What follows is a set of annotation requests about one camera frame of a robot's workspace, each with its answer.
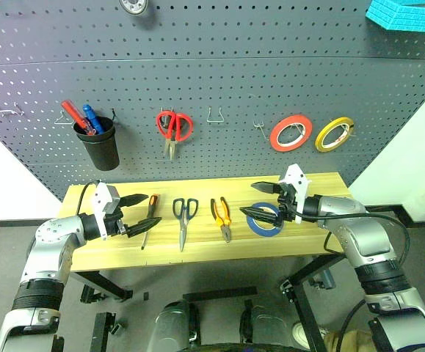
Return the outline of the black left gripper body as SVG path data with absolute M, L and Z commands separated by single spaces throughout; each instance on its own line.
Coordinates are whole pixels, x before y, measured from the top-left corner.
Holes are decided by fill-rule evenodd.
M 108 236 L 125 235 L 126 226 L 123 221 L 123 212 L 117 208 L 113 213 L 105 215 L 105 228 Z

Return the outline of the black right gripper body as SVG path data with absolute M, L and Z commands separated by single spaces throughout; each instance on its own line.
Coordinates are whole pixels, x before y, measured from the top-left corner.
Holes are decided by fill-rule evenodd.
M 292 222 L 296 218 L 297 201 L 296 190 L 292 185 L 286 183 L 279 183 L 279 195 L 277 202 L 279 204 L 278 218 L 281 221 Z

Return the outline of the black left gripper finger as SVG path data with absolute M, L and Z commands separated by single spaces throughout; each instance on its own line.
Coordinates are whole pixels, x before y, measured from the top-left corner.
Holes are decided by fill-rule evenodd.
M 126 228 L 126 235 L 133 237 L 138 234 L 147 232 L 150 228 L 156 226 L 161 221 L 161 217 L 146 218 L 139 221 L 137 224 Z
M 131 207 L 146 200 L 149 196 L 147 194 L 130 194 L 120 198 L 120 207 Z

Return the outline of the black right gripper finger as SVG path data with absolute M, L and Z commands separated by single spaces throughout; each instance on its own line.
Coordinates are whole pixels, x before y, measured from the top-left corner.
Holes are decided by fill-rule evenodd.
M 239 210 L 246 216 L 249 216 L 256 221 L 266 222 L 268 224 L 272 224 L 273 226 L 281 226 L 283 224 L 283 218 L 280 214 L 268 212 L 254 207 L 241 207 Z
M 251 186 L 256 190 L 267 194 L 280 194 L 282 192 L 282 188 L 278 183 L 259 181 L 252 183 Z

